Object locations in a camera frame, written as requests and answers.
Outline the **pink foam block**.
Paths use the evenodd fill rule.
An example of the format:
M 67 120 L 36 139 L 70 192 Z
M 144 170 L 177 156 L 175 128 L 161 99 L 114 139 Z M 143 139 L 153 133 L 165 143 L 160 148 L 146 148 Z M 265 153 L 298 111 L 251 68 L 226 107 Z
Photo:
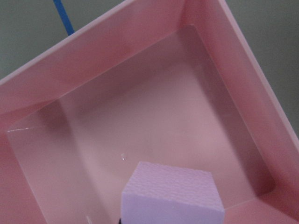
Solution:
M 123 224 L 222 224 L 210 172 L 141 161 L 121 194 Z

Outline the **pink plastic bin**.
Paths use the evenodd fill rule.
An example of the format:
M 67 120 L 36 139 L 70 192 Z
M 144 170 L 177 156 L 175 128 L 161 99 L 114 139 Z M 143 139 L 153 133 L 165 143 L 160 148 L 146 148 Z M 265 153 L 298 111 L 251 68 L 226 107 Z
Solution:
M 116 224 L 140 161 L 226 224 L 299 221 L 299 140 L 223 0 L 126 0 L 0 82 L 0 221 Z

